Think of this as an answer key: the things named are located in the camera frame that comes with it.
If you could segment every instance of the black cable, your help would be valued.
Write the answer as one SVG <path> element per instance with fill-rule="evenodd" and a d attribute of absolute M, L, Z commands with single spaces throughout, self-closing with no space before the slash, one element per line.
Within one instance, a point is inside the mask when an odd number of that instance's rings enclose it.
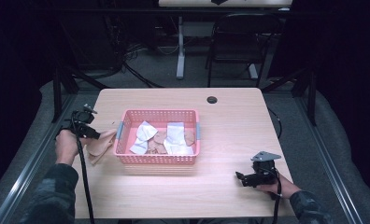
<path fill-rule="evenodd" d="M 134 70 L 132 67 L 130 67 L 130 65 L 127 62 L 123 62 L 123 66 L 125 68 L 127 68 L 136 78 L 138 78 L 139 80 L 144 82 L 149 88 L 152 88 L 152 87 L 163 88 L 163 86 L 158 85 L 158 84 L 144 78 L 143 76 L 141 76 L 139 73 L 136 72 L 136 70 Z"/>
<path fill-rule="evenodd" d="M 87 200 L 87 205 L 88 205 L 88 208 L 89 208 L 90 222 L 92 224 L 94 224 L 93 205 L 92 205 L 92 198 L 90 196 L 90 191 L 89 191 L 89 181 L 87 179 L 86 162 L 85 162 L 85 157 L 84 157 L 84 154 L 83 154 L 83 147 L 82 147 L 82 144 L 80 143 L 80 139 L 79 139 L 78 129 L 76 128 L 77 126 L 75 125 L 75 122 L 74 122 L 74 115 L 75 114 L 76 114 L 76 112 L 72 113 L 71 122 L 72 122 L 72 127 L 74 127 L 75 137 L 77 138 L 78 152 L 79 152 L 80 163 L 81 163 L 81 167 L 82 167 L 83 186 L 85 188 L 86 200 Z"/>
<path fill-rule="evenodd" d="M 271 110 L 269 107 L 267 107 L 267 109 L 276 117 L 276 119 L 278 121 L 279 130 L 278 130 L 277 139 L 280 139 L 281 133 L 282 133 L 282 130 L 283 130 L 282 125 L 281 125 L 281 120 L 273 110 Z"/>
<path fill-rule="evenodd" d="M 279 206 L 280 199 L 281 199 L 281 196 L 282 196 L 281 195 L 280 173 L 278 172 L 278 169 L 275 169 L 276 173 L 273 173 L 272 171 L 266 170 L 264 168 L 260 168 L 260 169 L 263 170 L 263 171 L 268 172 L 271 175 L 273 175 L 277 180 L 277 195 L 276 195 L 276 201 L 275 201 L 275 211 L 274 211 L 273 221 L 272 221 L 272 224 L 276 224 L 276 223 L 278 223 L 278 206 Z"/>

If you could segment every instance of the person's hand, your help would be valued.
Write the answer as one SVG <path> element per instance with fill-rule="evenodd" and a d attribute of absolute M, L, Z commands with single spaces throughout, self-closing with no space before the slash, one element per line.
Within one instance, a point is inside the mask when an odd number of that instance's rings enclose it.
<path fill-rule="evenodd" d="M 80 143 L 84 146 L 91 139 L 80 138 Z M 61 130 L 56 136 L 56 164 L 65 163 L 72 165 L 75 157 L 78 155 L 78 145 L 76 136 L 69 130 Z"/>
<path fill-rule="evenodd" d="M 301 190 L 296 185 L 294 185 L 290 180 L 288 180 L 285 176 L 280 175 L 280 182 L 281 182 L 281 195 L 282 198 L 289 199 L 291 196 Z M 257 189 L 265 192 L 273 192 L 278 194 L 278 182 L 276 181 L 273 185 L 259 185 Z"/>

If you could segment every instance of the desk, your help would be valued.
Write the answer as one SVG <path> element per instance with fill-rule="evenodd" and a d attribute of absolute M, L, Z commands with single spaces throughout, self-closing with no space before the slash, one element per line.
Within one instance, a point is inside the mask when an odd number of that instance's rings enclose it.
<path fill-rule="evenodd" d="M 270 7 L 281 8 L 290 7 L 292 0 L 228 0 L 219 6 L 211 3 L 211 0 L 159 0 L 159 7 Z M 178 64 L 177 79 L 184 78 L 185 49 L 183 46 L 183 26 L 182 17 L 178 18 Z"/>
<path fill-rule="evenodd" d="M 210 104 L 206 98 L 215 96 Z M 245 89 L 103 90 L 91 126 L 117 128 L 126 109 L 196 109 L 201 150 L 194 165 L 124 165 L 107 151 L 87 163 L 96 218 L 272 217 L 274 201 L 244 188 L 235 171 L 252 174 L 250 158 L 264 150 L 280 155 L 277 169 L 292 180 L 261 91 Z M 79 158 L 74 168 L 81 174 Z M 76 218 L 88 218 L 82 177 L 76 187 Z M 282 200 L 280 216 L 293 216 Z"/>

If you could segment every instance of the sleeve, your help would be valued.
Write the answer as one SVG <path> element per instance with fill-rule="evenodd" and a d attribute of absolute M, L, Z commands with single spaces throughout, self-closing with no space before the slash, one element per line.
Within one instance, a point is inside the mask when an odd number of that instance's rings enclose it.
<path fill-rule="evenodd" d="M 299 223 L 334 223 L 331 215 L 311 192 L 301 190 L 294 193 L 290 198 L 290 203 Z"/>
<path fill-rule="evenodd" d="M 53 165 L 36 187 L 20 223 L 74 223 L 77 183 L 72 166 Z"/>

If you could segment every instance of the red plastic basket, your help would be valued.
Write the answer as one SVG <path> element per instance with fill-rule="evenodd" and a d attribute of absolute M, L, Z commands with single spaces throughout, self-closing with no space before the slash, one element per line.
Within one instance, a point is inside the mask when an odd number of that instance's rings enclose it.
<path fill-rule="evenodd" d="M 174 155 L 174 154 L 145 154 L 137 155 L 130 151 L 130 147 L 136 140 L 136 131 L 139 125 L 146 121 L 157 130 L 165 130 L 168 122 L 183 122 L 185 131 L 192 131 L 194 134 L 194 143 L 192 144 L 192 155 Z M 145 163 L 145 164 L 194 164 L 197 155 L 200 152 L 200 128 L 199 117 L 195 110 L 126 110 L 122 116 L 118 128 L 114 154 L 121 159 L 123 163 Z"/>

